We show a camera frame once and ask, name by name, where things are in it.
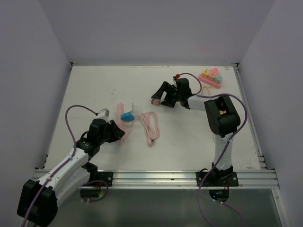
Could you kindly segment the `brown USB charger plug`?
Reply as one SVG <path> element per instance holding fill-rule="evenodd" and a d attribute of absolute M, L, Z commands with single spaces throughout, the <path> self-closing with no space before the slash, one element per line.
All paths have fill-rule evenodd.
<path fill-rule="evenodd" d="M 161 100 L 160 99 L 152 99 L 151 104 L 154 105 L 154 106 L 159 106 L 161 104 Z"/>

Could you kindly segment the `blue plug adapter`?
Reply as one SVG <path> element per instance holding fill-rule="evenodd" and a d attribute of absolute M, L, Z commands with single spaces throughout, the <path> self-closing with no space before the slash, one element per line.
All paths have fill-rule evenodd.
<path fill-rule="evenodd" d="M 120 119 L 124 122 L 132 122 L 135 120 L 135 116 L 132 113 L 128 112 L 128 113 L 122 114 L 120 116 Z"/>

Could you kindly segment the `white plug adapter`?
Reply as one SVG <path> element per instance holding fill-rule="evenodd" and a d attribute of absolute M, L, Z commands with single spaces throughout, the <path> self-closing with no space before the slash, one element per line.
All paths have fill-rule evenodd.
<path fill-rule="evenodd" d="M 133 102 L 128 102 L 124 104 L 124 113 L 131 113 L 134 110 L 134 104 Z"/>

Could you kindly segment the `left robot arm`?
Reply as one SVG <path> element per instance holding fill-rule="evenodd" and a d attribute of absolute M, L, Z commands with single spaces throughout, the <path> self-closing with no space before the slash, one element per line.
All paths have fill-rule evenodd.
<path fill-rule="evenodd" d="M 90 160 L 100 151 L 102 144 L 119 141 L 124 134 L 115 121 L 94 119 L 63 161 L 38 180 L 30 179 L 23 185 L 17 209 L 17 214 L 23 218 L 21 225 L 25 226 L 26 221 L 30 221 L 46 227 L 62 203 L 79 187 L 108 187 Z"/>

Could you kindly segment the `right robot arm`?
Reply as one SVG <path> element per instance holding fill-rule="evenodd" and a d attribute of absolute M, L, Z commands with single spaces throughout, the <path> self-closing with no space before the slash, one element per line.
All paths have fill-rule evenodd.
<path fill-rule="evenodd" d="M 218 186 L 223 185 L 233 173 L 232 140 L 241 122 L 231 97 L 236 98 L 227 93 L 215 96 L 193 94 L 186 78 L 175 79 L 174 85 L 164 81 L 151 96 L 153 105 L 161 104 L 173 108 L 179 102 L 186 109 L 206 112 L 209 127 L 215 135 L 211 180 Z"/>

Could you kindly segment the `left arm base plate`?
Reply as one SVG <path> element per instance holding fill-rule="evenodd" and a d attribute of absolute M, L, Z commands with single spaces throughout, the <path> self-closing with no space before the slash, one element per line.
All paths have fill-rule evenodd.
<path fill-rule="evenodd" d="M 95 173 L 90 174 L 89 181 L 101 180 L 107 183 L 109 187 L 112 186 L 113 181 L 113 172 L 110 171 L 96 171 Z"/>

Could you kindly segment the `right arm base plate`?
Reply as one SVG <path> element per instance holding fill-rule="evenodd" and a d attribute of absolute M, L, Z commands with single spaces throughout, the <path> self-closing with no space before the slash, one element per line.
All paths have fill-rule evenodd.
<path fill-rule="evenodd" d="M 233 171 L 231 166 L 227 170 L 218 170 L 215 168 L 208 174 L 207 169 L 196 172 L 196 183 L 200 185 L 201 181 L 207 175 L 202 183 L 203 187 L 237 187 L 239 186 L 237 173 Z"/>

